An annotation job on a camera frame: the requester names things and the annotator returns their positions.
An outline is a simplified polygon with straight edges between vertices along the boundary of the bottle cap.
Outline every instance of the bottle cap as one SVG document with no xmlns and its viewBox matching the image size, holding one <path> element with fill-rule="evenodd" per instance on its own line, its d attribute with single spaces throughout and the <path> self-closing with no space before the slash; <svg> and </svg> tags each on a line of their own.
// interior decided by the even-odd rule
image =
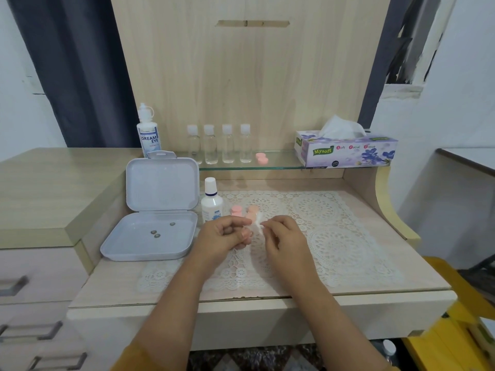
<svg viewBox="0 0 495 371">
<path fill-rule="evenodd" d="M 154 116 L 152 107 L 147 106 L 145 103 L 141 103 L 138 108 L 139 122 L 151 122 Z"/>
<path fill-rule="evenodd" d="M 251 134 L 251 125 L 241 124 L 241 134 L 244 136 L 248 136 L 249 134 Z"/>
<path fill-rule="evenodd" d="M 204 125 L 203 129 L 207 136 L 212 136 L 215 134 L 215 127 L 213 125 Z"/>
<path fill-rule="evenodd" d="M 197 133 L 197 125 L 187 125 L 187 134 L 190 136 L 199 136 Z"/>
<path fill-rule="evenodd" d="M 213 177 L 208 177 L 204 180 L 204 193 L 207 196 L 215 196 L 216 190 L 216 180 Z"/>
<path fill-rule="evenodd" d="M 383 340 L 383 349 L 385 351 L 385 354 L 387 354 L 388 356 L 394 355 L 397 351 L 395 344 L 390 340 Z"/>
<path fill-rule="evenodd" d="M 222 125 L 222 132 L 226 136 L 231 136 L 232 135 L 232 125 L 231 124 Z"/>
</svg>

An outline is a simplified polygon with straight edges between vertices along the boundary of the finger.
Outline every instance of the finger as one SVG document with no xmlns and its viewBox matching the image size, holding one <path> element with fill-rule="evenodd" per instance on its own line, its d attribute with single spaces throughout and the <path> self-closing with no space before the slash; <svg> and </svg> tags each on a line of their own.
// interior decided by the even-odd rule
<svg viewBox="0 0 495 371">
<path fill-rule="evenodd" d="M 273 221 L 277 221 L 279 223 L 282 223 L 286 226 L 287 229 L 289 230 L 299 230 L 298 224 L 295 222 L 295 220 L 286 215 L 278 215 L 273 218 L 271 218 Z"/>
<path fill-rule="evenodd" d="M 236 230 L 235 232 L 223 236 L 227 242 L 227 248 L 230 250 L 238 243 L 244 243 L 249 239 L 251 231 L 248 228 L 243 228 L 242 230 Z"/>
<path fill-rule="evenodd" d="M 222 216 L 217 218 L 215 223 L 221 228 L 221 230 L 229 227 L 229 226 L 245 226 L 250 225 L 252 221 L 249 218 L 240 217 L 240 216 Z"/>
<path fill-rule="evenodd" d="M 277 248 L 277 243 L 275 241 L 275 235 L 273 234 L 273 231 L 270 228 L 265 227 L 263 229 L 263 234 L 265 236 L 266 253 L 268 255 L 275 254 L 278 251 L 278 248 Z"/>
<path fill-rule="evenodd" d="M 278 222 L 278 221 L 268 220 L 268 221 L 264 221 L 263 223 L 261 223 L 261 225 L 268 227 L 271 230 L 273 230 L 275 235 L 279 238 L 283 237 L 285 234 L 289 233 L 289 230 L 286 228 L 286 226 L 284 224 Z"/>
</svg>

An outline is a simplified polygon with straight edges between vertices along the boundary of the lace placemat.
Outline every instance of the lace placemat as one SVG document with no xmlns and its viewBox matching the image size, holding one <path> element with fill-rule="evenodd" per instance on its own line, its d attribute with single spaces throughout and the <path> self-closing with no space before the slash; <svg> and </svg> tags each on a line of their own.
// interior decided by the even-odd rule
<svg viewBox="0 0 495 371">
<path fill-rule="evenodd" d="M 232 205 L 256 204 L 271 218 L 290 215 L 306 235 L 320 279 L 328 287 L 380 287 L 401 283 L 403 275 L 389 260 L 338 193 L 333 191 L 224 191 L 225 213 Z M 195 208 L 201 220 L 201 206 Z M 147 263 L 138 281 L 139 292 L 159 293 L 170 282 L 182 259 Z M 232 250 L 204 284 L 209 290 L 281 289 L 266 260 L 263 236 L 250 246 Z"/>
</svg>

